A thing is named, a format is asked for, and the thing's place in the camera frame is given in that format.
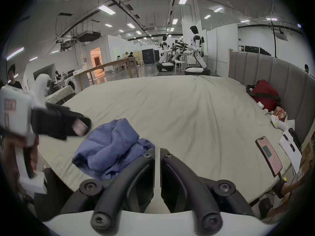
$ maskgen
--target smartphone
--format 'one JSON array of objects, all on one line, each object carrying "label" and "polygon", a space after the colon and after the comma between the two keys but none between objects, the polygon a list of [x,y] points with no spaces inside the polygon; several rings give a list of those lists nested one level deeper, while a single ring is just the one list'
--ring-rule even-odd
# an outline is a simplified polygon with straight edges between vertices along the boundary
[{"label": "smartphone", "polygon": [[276,177],[276,175],[278,175],[278,173],[282,170],[282,163],[277,153],[265,136],[257,139],[256,144],[264,155],[271,172],[273,173],[273,177]]}]

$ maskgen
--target robotic hand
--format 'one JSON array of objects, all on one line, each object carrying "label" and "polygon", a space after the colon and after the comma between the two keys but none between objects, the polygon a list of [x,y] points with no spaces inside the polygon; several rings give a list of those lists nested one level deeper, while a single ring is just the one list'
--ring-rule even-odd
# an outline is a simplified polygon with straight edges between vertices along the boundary
[{"label": "robotic hand", "polygon": [[20,174],[20,184],[30,192],[46,194],[45,175],[34,172],[29,165],[30,150],[37,135],[45,134],[65,140],[67,136],[84,136],[91,127],[91,120],[70,111],[69,108],[49,104],[45,106],[50,76],[40,74],[34,89],[24,92],[6,85],[0,91],[0,128],[6,134],[26,139],[26,148],[15,147],[16,162]]}]

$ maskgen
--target red bag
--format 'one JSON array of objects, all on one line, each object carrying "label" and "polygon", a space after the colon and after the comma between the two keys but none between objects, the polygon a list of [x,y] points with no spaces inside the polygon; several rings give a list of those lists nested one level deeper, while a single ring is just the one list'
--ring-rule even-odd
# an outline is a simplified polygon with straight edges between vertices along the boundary
[{"label": "red bag", "polygon": [[256,86],[248,85],[246,92],[252,96],[256,102],[261,102],[264,105],[264,109],[268,109],[269,112],[274,110],[276,106],[280,106],[280,97],[277,90],[265,80],[258,81]]}]

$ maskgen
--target bed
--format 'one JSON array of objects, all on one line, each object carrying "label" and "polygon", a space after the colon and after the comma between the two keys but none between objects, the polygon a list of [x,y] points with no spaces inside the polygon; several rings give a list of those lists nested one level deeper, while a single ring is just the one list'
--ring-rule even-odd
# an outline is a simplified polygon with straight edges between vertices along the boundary
[{"label": "bed", "polygon": [[[235,79],[211,76],[142,77],[84,89],[65,104],[91,118],[93,128],[127,118],[141,138],[167,148],[198,176],[228,179],[248,202],[277,182],[255,140],[266,136],[284,174],[290,161],[278,144],[281,130]],[[71,163],[84,138],[41,136],[39,152],[73,191],[90,177]]]}]

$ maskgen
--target blue cloth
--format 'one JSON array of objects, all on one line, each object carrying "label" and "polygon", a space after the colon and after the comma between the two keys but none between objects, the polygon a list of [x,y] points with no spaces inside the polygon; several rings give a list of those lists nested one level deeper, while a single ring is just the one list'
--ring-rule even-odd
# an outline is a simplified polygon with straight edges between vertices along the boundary
[{"label": "blue cloth", "polygon": [[81,143],[72,163],[85,174],[110,179],[155,146],[139,135],[127,119],[113,120],[94,129]]}]

